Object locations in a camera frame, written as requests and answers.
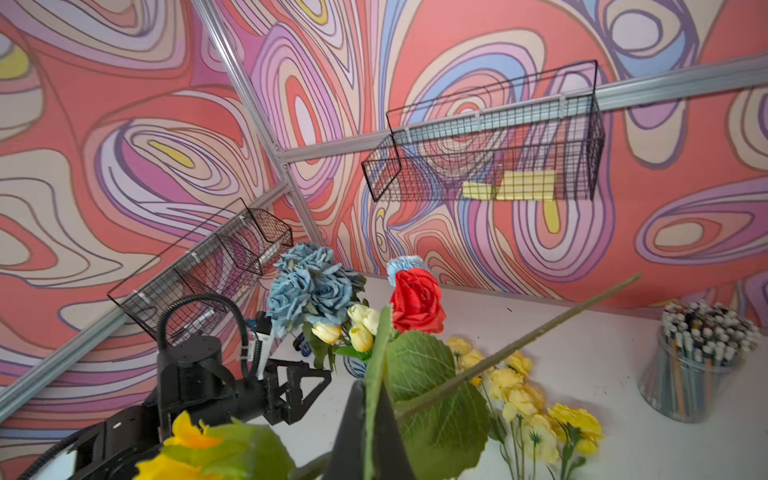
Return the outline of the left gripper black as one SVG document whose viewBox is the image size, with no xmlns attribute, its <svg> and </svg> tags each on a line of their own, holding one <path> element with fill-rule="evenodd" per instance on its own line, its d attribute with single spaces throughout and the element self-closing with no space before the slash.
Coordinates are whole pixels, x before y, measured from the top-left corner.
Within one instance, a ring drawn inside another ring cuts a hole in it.
<svg viewBox="0 0 768 480">
<path fill-rule="evenodd" d="M 320 383 L 304 393 L 301 382 L 305 379 Z M 305 417 L 330 385 L 331 372 L 311 368 L 303 361 L 270 359 L 264 370 L 264 388 L 257 380 L 234 377 L 222 363 L 218 338 L 195 335 L 158 351 L 157 380 L 159 430 L 169 432 L 184 412 L 194 424 L 217 426 L 264 413 L 270 425 L 292 425 Z"/>
</svg>

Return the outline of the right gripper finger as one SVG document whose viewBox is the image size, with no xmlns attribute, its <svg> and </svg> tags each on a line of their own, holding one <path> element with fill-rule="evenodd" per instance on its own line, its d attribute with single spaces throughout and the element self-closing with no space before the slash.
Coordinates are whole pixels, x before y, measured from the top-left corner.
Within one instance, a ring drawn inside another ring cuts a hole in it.
<svg viewBox="0 0 768 480">
<path fill-rule="evenodd" d="M 325 479 L 413 479 L 388 393 L 371 402 L 364 382 L 356 381 L 335 443 L 323 468 Z"/>
</svg>

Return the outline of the large yellow sunflower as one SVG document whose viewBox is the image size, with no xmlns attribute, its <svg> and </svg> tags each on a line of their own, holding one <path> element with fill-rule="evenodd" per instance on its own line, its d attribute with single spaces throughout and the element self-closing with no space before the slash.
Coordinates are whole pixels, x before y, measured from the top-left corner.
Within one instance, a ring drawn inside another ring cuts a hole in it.
<svg viewBox="0 0 768 480">
<path fill-rule="evenodd" d="M 486 402 L 471 380 L 552 329 L 638 281 L 632 276 L 459 372 L 448 346 L 426 333 L 392 334 L 385 308 L 363 380 L 371 402 L 386 390 L 413 479 L 449 479 L 477 465 L 490 428 Z M 187 419 L 174 424 L 158 454 L 137 464 L 140 479 L 315 479 L 330 452 L 302 467 L 269 427 L 232 419 L 202 429 Z"/>
</svg>

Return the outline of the yellow rose bunch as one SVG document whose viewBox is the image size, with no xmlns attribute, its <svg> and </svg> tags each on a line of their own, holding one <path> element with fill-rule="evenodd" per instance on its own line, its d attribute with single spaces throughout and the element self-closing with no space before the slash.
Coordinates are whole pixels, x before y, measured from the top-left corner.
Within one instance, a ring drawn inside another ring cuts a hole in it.
<svg viewBox="0 0 768 480">
<path fill-rule="evenodd" d="M 536 479 L 561 459 L 554 423 L 544 412 L 546 397 L 529 382 L 533 367 L 517 351 L 471 380 L 487 403 L 490 437 L 513 479 Z"/>
</svg>

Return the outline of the yellow carnation flower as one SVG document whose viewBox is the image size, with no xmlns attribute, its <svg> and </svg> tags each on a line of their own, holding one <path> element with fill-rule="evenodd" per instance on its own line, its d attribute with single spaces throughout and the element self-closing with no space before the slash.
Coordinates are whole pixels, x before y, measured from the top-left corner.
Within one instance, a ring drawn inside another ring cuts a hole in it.
<svg viewBox="0 0 768 480">
<path fill-rule="evenodd" d="M 560 442 L 560 479 L 570 479 L 584 466 L 588 456 L 595 455 L 603 439 L 602 424 L 586 409 L 556 404 L 548 409 L 548 416 Z"/>
</svg>

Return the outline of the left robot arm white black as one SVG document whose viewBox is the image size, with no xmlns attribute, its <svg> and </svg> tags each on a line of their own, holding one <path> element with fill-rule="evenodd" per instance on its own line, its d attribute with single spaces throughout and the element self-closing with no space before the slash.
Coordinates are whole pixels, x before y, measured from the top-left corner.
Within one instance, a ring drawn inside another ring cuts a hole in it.
<svg viewBox="0 0 768 480">
<path fill-rule="evenodd" d="M 181 413 L 222 425 L 263 417 L 271 424 L 301 420 L 330 384 L 327 370 L 302 361 L 269 360 L 261 379 L 237 379 L 222 363 L 222 343 L 195 335 L 158 353 L 159 385 L 145 402 L 60 440 L 24 479 L 129 479 L 136 465 L 159 452 Z"/>
</svg>

